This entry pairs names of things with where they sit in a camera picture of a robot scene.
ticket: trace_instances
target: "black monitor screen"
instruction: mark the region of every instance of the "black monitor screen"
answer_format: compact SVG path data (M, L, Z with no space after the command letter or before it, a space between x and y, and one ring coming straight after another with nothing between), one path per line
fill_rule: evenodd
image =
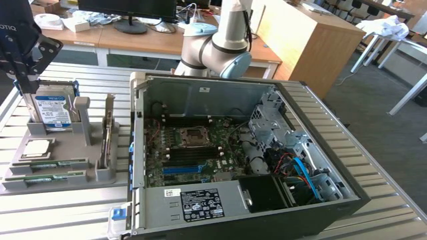
M79 0L79 9L123 16L174 19L177 0Z

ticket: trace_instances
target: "open computer tower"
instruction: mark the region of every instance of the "open computer tower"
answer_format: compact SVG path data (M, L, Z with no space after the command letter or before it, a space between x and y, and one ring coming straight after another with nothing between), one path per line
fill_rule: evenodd
M126 238L297 239L370 201L281 81L135 72L131 132Z

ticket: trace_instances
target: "motherboard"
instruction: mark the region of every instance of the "motherboard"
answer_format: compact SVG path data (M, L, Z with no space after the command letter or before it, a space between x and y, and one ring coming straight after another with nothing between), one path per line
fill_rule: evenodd
M149 187L230 181L249 172L243 121L229 117L146 120Z

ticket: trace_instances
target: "white box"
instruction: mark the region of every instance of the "white box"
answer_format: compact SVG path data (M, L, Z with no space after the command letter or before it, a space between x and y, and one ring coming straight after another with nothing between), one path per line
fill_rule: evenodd
M79 17L70 17L62 19L66 27L75 33L91 29L90 22Z

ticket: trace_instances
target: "warning label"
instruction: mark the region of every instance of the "warning label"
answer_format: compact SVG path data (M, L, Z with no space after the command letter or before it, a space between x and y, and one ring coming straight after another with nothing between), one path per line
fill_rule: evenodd
M70 126L73 120L66 108L67 100L63 96L37 96L35 101L45 124L51 127Z
M186 222L226 216L219 190L217 188L181 192L181 201Z

